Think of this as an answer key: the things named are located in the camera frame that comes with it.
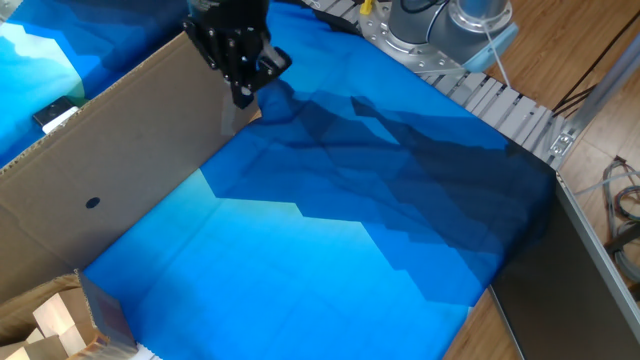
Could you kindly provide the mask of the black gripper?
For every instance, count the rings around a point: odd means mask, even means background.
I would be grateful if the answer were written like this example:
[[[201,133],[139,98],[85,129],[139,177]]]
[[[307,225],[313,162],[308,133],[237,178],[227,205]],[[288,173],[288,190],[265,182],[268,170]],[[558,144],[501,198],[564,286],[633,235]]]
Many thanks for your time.
[[[183,20],[187,37],[213,70],[219,70],[229,84],[233,103],[247,108],[254,100],[245,87],[247,66],[240,50],[241,35],[234,30],[252,28],[266,40],[258,57],[254,88],[261,89],[278,78],[292,64],[289,55],[272,46],[266,17],[268,0],[188,0],[189,18]]]

